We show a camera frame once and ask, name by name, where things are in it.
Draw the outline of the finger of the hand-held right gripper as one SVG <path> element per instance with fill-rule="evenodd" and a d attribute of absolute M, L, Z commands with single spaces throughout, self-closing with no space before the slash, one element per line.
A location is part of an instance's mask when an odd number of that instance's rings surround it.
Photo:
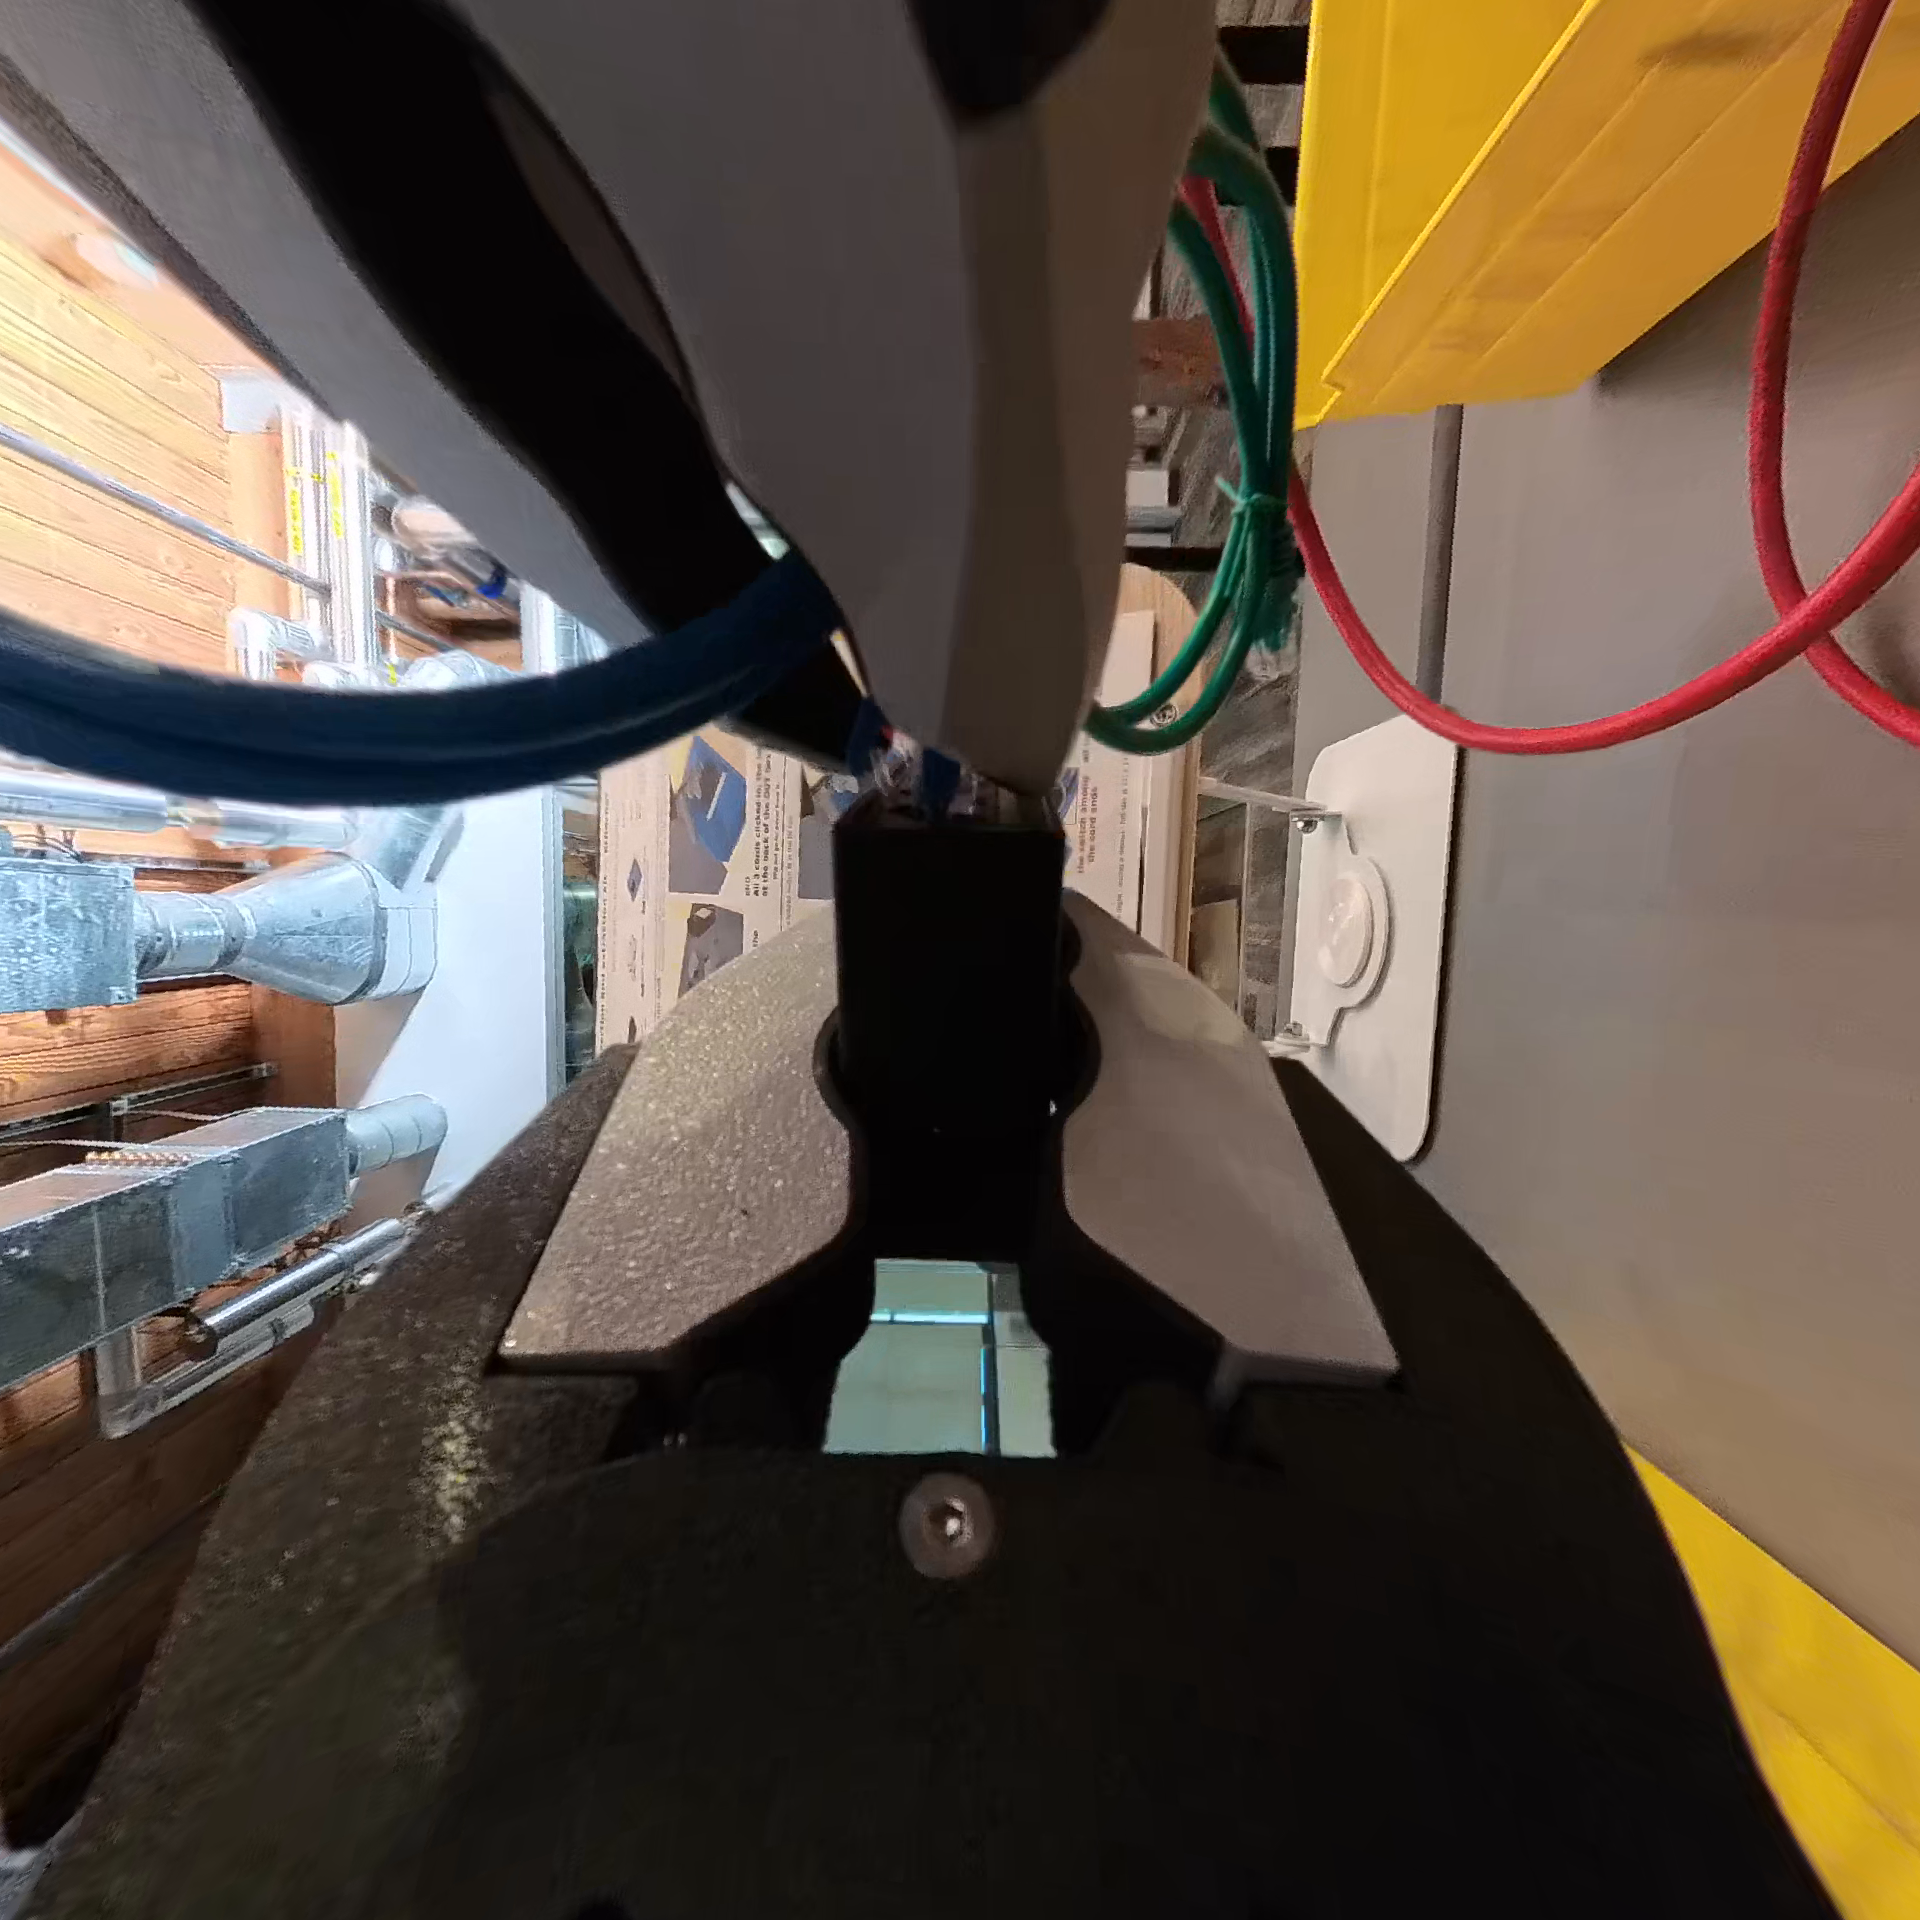
<path fill-rule="evenodd" d="M 615 643 L 770 563 L 445 5 L 5 5 L 5 99 L 327 415 Z"/>
<path fill-rule="evenodd" d="M 1131 324 L 1213 5 L 952 111 L 919 5 L 445 5 L 567 252 L 849 618 L 873 699 L 1041 791 L 1121 582 Z"/>

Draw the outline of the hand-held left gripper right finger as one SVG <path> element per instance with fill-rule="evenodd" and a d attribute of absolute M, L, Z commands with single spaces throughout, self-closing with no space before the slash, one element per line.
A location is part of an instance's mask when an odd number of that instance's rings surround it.
<path fill-rule="evenodd" d="M 1273 1065 L 1193 975 L 1064 898 L 1048 1123 L 1053 1412 L 1166 1385 L 1382 1389 L 1399 1358 Z"/>

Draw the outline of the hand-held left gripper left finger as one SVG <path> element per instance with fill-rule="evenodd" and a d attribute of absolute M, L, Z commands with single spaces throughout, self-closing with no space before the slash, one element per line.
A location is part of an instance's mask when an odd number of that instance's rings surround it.
<path fill-rule="evenodd" d="M 664 1015 L 505 1326 L 511 1371 L 639 1379 L 672 1409 L 746 1377 L 825 1417 L 873 1308 L 835 1006 L 819 910 Z"/>

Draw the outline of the black ethernet switch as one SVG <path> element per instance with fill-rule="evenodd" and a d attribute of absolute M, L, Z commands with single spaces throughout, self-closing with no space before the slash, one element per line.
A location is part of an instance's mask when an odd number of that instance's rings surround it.
<path fill-rule="evenodd" d="M 832 831 L 832 1103 L 882 1259 L 1016 1263 L 1058 1063 L 1065 841 L 1046 804 L 936 819 L 864 795 Z"/>

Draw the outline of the yellow plastic bin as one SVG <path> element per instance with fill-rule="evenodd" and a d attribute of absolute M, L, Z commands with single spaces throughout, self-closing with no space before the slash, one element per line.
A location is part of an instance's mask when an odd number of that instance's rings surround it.
<path fill-rule="evenodd" d="M 1569 394 L 1765 243 L 1842 3 L 1312 5 L 1298 426 Z"/>
<path fill-rule="evenodd" d="M 1919 1669 L 1634 1457 L 1767 1787 L 1835 1906 L 1919 1915 Z"/>

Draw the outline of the printed instruction poster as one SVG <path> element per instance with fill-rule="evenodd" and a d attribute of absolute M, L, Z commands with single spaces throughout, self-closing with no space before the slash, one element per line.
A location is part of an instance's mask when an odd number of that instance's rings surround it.
<path fill-rule="evenodd" d="M 1103 702 L 1142 693 L 1160 622 L 1119 612 Z M 832 900 L 832 830 L 859 797 L 816 770 L 709 726 L 599 779 L 598 1047 L 634 1044 L 711 974 Z M 1065 879 L 1144 931 L 1145 764 L 1082 735 L 1056 786 Z"/>

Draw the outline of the silver ventilation duct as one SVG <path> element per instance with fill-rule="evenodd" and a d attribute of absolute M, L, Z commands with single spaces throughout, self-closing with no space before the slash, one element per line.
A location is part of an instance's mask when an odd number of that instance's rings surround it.
<path fill-rule="evenodd" d="M 3 861 L 5 1015 L 131 1003 L 143 987 L 216 975 L 345 1006 L 419 991 L 438 966 L 433 898 L 347 854 L 214 893 L 145 892 L 125 861 Z"/>

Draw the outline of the rectangular metal duct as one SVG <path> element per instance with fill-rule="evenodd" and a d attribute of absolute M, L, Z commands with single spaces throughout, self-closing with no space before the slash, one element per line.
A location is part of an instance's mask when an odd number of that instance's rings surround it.
<path fill-rule="evenodd" d="M 433 1156 L 445 1107 L 258 1108 L 3 1190 L 3 1387 L 242 1277 L 343 1215 L 362 1174 Z"/>

